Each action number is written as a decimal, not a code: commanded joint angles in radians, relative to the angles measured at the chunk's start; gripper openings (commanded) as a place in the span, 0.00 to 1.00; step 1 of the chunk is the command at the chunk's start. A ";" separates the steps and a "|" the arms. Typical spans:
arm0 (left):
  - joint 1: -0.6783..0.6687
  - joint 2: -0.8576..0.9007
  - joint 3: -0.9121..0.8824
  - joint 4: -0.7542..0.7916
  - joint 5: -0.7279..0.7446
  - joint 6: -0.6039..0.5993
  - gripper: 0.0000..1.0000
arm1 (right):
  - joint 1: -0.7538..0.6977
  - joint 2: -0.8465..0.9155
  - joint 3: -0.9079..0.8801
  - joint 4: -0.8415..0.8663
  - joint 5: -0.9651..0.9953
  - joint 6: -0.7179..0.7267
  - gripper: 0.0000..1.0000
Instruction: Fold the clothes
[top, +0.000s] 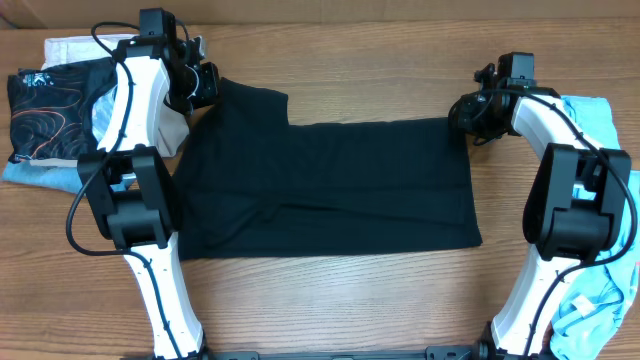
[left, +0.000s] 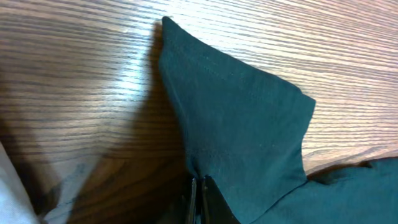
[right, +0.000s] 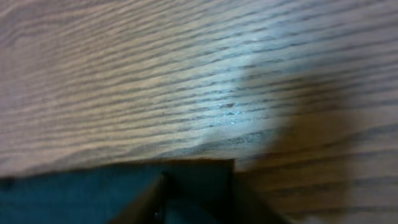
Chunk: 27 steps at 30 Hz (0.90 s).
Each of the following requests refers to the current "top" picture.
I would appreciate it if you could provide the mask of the plain black t-shirt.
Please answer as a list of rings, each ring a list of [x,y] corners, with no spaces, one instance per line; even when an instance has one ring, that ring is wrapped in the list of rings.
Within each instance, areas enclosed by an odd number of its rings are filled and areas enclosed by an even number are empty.
[[[193,128],[174,181],[184,260],[482,242],[466,139],[443,118],[295,126],[284,93],[226,79]]]

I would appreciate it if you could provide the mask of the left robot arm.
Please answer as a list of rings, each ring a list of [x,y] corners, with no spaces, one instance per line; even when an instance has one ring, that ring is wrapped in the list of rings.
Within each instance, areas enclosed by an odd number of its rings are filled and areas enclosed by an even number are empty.
[[[152,327],[155,359],[207,359],[202,324],[191,306],[178,255],[180,200],[154,141],[161,122],[209,105],[217,69],[205,62],[201,37],[139,35],[114,51],[117,88],[106,134],[77,164],[101,235],[112,241],[137,281]]]

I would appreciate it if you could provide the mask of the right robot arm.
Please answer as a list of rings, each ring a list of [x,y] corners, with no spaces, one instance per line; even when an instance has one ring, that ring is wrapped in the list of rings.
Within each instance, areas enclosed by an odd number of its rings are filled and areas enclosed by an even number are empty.
[[[484,87],[462,96],[451,125],[484,139],[528,141],[540,161],[522,219],[527,257],[506,304],[472,346],[430,347],[444,359],[550,359],[556,311],[586,270],[617,263],[635,239],[631,159],[587,135],[547,88]]]

